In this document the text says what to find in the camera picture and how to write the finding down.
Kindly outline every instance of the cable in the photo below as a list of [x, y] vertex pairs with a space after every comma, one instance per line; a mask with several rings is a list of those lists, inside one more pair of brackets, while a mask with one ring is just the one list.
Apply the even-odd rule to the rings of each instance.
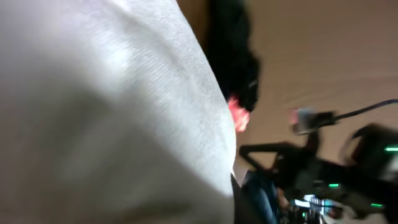
[[356, 110], [356, 111], [353, 111], [353, 112], [349, 112], [349, 113], [346, 113], [346, 114], [335, 116], [335, 120], [338, 121], [340, 119], [356, 116], [356, 115], [359, 115], [361, 113], [365, 113], [365, 112], [368, 112], [370, 110], [373, 110], [373, 109], [376, 109], [376, 108], [379, 108], [379, 107], [382, 107], [382, 106], [386, 106], [386, 105], [389, 105], [389, 104], [393, 104], [393, 103], [398, 103], [398, 99], [386, 100], [386, 101], [383, 101], [383, 102], [380, 102], [380, 103], [376, 103], [375, 105], [362, 108], [360, 110]]

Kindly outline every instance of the black cable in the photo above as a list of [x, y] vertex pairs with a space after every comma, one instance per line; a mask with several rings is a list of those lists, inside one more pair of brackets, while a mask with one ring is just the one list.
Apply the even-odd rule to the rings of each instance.
[[344, 119], [344, 118], [349, 118], [349, 117], [352, 117], [352, 116], [356, 116], [356, 115], [359, 115], [361, 113], [365, 113], [365, 112], [368, 112], [370, 110], [373, 110], [373, 109], [376, 109], [376, 108], [379, 108], [379, 107], [382, 107], [382, 106], [386, 106], [386, 105], [389, 105], [389, 104], [393, 104], [393, 103], [398, 103], [398, 99], [386, 100], [386, 101], [383, 101], [383, 102], [380, 102], [380, 103], [376, 103], [375, 105], [365, 107], [365, 108], [360, 109], [360, 110], [356, 110], [356, 111], [353, 111], [353, 112], [349, 112], [349, 113], [346, 113], [346, 114], [335, 116], [335, 121], [338, 121], [338, 120]]

